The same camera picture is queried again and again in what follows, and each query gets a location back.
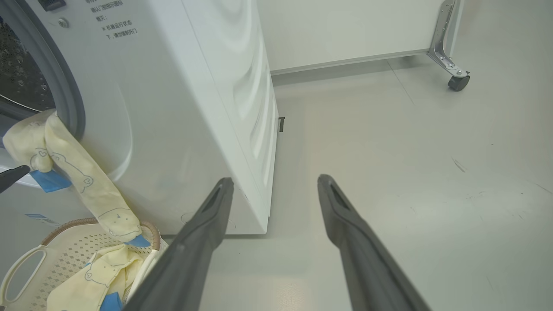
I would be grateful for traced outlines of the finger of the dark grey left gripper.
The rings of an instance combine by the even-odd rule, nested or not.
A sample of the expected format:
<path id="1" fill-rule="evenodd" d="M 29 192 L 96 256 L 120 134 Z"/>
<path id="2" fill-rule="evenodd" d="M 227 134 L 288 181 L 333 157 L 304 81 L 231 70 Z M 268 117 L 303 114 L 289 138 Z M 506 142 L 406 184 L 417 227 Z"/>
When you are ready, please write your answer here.
<path id="1" fill-rule="evenodd" d="M 0 193 L 3 193 L 6 189 L 9 189 L 29 172 L 30 168 L 27 165 L 22 165 L 2 172 L 0 174 Z"/>

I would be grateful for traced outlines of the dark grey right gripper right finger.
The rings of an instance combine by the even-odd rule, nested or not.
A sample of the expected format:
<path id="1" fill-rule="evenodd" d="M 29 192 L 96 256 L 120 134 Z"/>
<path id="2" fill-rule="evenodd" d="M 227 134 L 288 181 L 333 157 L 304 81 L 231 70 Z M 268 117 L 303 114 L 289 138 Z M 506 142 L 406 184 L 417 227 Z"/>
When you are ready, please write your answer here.
<path id="1" fill-rule="evenodd" d="M 428 311 L 430 307 L 330 175 L 318 177 L 324 228 L 340 251 L 354 311 Z"/>

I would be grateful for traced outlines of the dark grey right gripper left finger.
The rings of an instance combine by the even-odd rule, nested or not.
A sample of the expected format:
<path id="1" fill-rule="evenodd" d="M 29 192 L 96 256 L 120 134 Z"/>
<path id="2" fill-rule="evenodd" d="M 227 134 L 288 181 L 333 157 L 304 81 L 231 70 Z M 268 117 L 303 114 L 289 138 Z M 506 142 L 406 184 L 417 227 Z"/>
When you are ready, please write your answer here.
<path id="1" fill-rule="evenodd" d="M 226 234 L 233 193 L 230 177 L 217 181 L 123 307 L 125 311 L 199 310 L 211 257 Z"/>

